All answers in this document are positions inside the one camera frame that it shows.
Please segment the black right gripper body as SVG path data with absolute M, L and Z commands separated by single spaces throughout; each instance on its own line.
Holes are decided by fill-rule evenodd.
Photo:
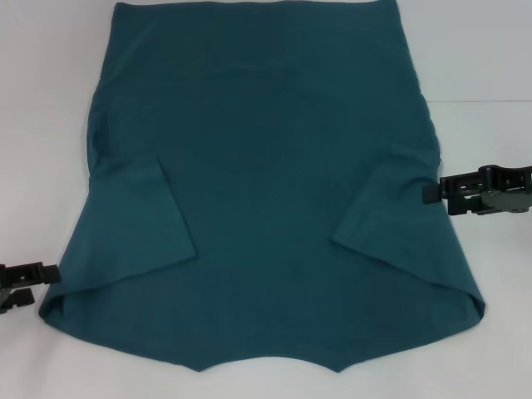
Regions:
M 486 165 L 479 168 L 482 186 L 478 215 L 520 214 L 532 206 L 532 166 L 505 168 Z

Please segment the blue t-shirt with white print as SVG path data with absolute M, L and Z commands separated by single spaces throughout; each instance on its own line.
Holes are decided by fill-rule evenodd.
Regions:
M 340 372 L 484 316 L 396 0 L 118 3 L 86 148 L 39 310 L 73 337 Z

